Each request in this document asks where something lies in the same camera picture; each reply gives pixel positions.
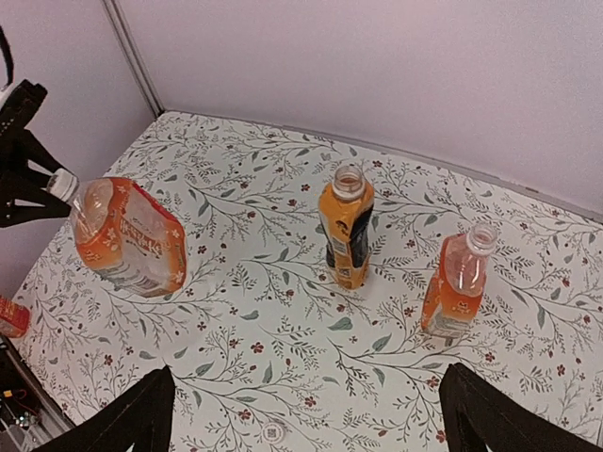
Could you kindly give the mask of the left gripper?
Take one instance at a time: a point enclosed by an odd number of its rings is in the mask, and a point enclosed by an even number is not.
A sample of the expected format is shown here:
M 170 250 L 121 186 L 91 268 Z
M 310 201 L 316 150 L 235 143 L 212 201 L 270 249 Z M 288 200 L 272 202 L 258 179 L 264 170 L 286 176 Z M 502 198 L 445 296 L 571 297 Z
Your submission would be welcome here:
M 63 166 L 27 128 L 46 96 L 44 86 L 28 80 L 1 91 L 1 154 L 10 155 L 14 148 L 15 160 L 24 169 L 33 162 L 53 174 Z M 1 179 L 2 228 L 39 219 L 66 218 L 70 212 L 68 203 L 26 179 Z

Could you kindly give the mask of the yellow dark-label bottle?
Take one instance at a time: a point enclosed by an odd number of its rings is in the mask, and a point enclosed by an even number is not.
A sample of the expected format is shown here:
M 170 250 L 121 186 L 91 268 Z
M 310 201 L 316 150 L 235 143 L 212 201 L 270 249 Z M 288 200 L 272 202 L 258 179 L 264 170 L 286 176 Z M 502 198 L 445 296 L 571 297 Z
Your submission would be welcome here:
M 359 288 L 367 276 L 368 225 L 373 208 L 374 188 L 354 164 L 337 168 L 318 199 L 327 239 L 327 266 L 337 284 L 348 290 Z

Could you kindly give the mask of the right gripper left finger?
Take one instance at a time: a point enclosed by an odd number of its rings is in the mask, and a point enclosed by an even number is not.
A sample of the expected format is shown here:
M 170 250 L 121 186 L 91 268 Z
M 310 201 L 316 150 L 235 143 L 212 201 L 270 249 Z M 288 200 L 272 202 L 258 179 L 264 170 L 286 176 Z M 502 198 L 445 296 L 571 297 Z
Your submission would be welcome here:
M 83 424 L 40 451 L 167 451 L 170 448 L 175 384 L 164 366 L 146 374 Z

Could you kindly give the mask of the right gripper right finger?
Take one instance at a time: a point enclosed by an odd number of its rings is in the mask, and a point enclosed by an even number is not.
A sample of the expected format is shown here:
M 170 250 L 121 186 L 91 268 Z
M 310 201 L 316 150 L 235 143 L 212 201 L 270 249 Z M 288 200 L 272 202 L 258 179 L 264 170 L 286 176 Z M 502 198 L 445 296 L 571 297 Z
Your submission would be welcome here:
M 601 448 L 524 409 L 461 363 L 439 386 L 450 451 L 599 451 Z

